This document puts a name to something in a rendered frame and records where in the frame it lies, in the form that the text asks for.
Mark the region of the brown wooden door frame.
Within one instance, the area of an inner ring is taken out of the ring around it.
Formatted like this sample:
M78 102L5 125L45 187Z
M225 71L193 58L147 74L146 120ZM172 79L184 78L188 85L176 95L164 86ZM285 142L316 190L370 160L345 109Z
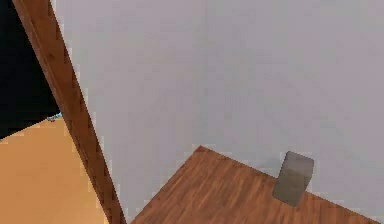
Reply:
M109 224L127 224L50 0L12 0Z

